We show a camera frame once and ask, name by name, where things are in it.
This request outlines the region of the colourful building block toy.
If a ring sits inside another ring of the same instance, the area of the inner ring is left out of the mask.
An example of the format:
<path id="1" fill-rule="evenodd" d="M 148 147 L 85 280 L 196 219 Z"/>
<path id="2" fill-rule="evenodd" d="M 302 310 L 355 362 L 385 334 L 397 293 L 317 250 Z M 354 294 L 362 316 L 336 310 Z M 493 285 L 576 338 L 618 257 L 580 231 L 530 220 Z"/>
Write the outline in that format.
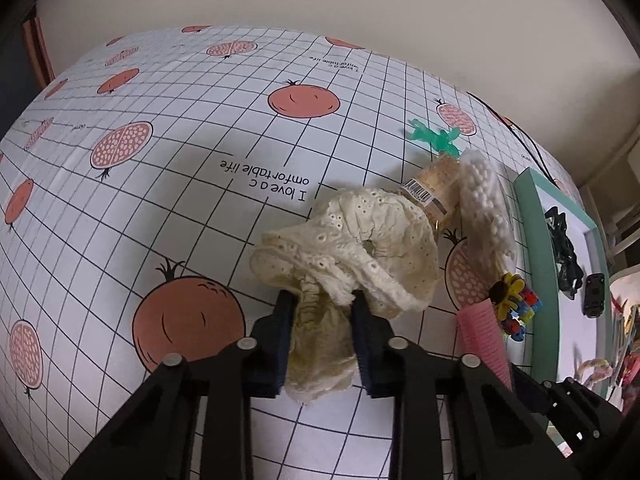
<path id="1" fill-rule="evenodd" d="M 514 341 L 523 341 L 527 325 L 542 307 L 536 292 L 520 274 L 506 273 L 489 289 L 489 299 L 503 333 Z"/>

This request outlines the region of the cracker snack packet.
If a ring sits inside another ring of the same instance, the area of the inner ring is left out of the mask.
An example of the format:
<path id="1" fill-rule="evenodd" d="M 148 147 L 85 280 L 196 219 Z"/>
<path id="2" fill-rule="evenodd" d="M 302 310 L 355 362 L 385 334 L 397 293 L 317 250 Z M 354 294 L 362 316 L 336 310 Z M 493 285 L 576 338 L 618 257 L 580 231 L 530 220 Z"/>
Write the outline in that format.
<path id="1" fill-rule="evenodd" d="M 401 185 L 400 192 L 423 210 L 436 232 L 442 232 L 459 206 L 459 177 L 459 159 L 442 154 Z"/>

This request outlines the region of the teal rimmed white tray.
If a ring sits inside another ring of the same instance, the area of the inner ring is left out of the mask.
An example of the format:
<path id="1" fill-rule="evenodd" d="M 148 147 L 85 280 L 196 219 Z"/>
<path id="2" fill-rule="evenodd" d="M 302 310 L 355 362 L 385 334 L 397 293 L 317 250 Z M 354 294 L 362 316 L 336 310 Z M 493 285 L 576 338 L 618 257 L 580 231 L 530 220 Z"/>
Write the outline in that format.
<path id="1" fill-rule="evenodd" d="M 514 191 L 528 250 L 530 287 L 542 302 L 533 318 L 532 376 L 560 382 L 580 363 L 613 359 L 608 266 L 596 222 L 533 168 L 515 179 Z M 604 310 L 585 315 L 588 276 L 602 274 Z"/>

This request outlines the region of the fruit pattern grid tablecloth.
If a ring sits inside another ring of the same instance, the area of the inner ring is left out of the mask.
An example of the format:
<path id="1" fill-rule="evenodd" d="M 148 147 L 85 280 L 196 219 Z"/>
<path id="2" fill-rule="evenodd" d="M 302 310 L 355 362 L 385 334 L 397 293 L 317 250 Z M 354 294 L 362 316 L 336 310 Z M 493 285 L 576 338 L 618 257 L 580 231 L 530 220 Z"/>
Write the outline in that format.
<path id="1" fill-rule="evenodd" d="M 149 375 L 179 318 L 227 342 L 276 291 L 263 232 L 344 188 L 395 191 L 434 157 L 411 119 L 496 166 L 514 228 L 526 168 L 572 177 L 494 108 L 343 40 L 188 26 L 111 40 L 58 75 L 1 142 L 1 419 L 61 478 Z"/>

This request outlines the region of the cotton swab pack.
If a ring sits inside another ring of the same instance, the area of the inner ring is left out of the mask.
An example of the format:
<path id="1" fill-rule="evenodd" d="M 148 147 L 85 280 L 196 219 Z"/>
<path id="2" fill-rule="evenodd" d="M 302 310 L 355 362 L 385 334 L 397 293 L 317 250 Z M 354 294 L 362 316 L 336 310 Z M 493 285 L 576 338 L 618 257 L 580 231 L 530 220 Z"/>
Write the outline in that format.
<path id="1" fill-rule="evenodd" d="M 472 260 L 490 280 L 513 273 L 516 259 L 510 216 L 494 165 L 480 151 L 460 157 L 460 212 Z"/>

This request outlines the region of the green plastic figure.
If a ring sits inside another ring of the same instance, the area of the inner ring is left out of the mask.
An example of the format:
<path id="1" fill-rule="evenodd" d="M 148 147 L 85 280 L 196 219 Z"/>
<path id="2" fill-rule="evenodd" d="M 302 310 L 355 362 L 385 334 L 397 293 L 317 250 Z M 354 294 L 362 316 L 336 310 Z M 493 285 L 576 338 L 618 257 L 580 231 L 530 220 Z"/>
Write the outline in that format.
<path id="1" fill-rule="evenodd" d="M 412 129 L 408 135 L 410 140 L 428 144 L 439 155 L 446 154 L 454 158 L 460 157 L 461 153 L 456 144 L 454 144 L 454 141 L 461 134 L 458 127 L 436 131 L 416 118 L 411 119 L 408 125 Z"/>

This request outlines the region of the black toy car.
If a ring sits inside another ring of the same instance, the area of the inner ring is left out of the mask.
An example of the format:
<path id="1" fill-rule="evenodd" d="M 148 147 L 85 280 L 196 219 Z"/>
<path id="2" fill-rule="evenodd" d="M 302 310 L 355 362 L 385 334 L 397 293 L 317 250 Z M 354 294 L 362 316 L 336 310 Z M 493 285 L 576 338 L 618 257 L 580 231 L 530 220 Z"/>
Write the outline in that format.
<path id="1" fill-rule="evenodd" d="M 586 278 L 582 314 L 586 318 L 598 318 L 604 311 L 604 274 L 593 273 Z"/>

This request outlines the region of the cream lace scrunchie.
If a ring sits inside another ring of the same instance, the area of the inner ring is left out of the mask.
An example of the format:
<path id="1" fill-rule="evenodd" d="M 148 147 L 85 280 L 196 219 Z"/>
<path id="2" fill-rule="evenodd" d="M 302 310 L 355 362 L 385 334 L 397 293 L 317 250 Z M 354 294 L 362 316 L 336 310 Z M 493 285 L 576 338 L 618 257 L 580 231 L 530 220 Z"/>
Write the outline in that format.
<path id="1" fill-rule="evenodd" d="M 298 299 L 284 390 L 303 404 L 352 385 L 356 292 L 373 314 L 393 320 L 424 311 L 442 276 L 424 211 L 380 188 L 345 191 L 307 222 L 265 232 L 250 270 Z"/>

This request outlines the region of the pink hair roller clip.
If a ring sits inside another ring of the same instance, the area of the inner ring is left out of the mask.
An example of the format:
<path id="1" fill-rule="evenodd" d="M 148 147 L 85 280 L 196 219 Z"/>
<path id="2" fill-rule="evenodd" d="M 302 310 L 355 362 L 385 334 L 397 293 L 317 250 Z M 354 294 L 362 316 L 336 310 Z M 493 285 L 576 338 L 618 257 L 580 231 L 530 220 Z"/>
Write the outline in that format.
<path id="1" fill-rule="evenodd" d="M 503 336 L 489 299 L 457 313 L 464 354 L 475 354 L 506 386 L 512 389 L 511 364 Z"/>

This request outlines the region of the white bed frame shelf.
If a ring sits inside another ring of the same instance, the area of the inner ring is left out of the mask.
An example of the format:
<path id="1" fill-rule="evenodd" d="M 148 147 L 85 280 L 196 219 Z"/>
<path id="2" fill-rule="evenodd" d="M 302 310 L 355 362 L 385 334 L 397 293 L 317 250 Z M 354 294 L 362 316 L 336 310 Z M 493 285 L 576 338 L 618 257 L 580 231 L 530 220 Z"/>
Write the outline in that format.
<path id="1" fill-rule="evenodd" d="M 639 260 L 639 128 L 579 188 L 613 275 Z"/>

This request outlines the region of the black toy hand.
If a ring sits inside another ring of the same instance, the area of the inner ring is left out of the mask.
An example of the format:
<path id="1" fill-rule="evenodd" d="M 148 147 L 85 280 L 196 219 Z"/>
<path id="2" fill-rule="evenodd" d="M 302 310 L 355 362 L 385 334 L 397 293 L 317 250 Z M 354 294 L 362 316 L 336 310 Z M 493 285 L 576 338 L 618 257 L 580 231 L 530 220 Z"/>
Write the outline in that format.
<path id="1" fill-rule="evenodd" d="M 570 300 L 574 300 L 584 284 L 585 273 L 577 261 L 574 245 L 567 235 L 566 214 L 559 211 L 557 206 L 552 206 L 544 214 L 544 220 L 550 235 L 559 290 Z"/>

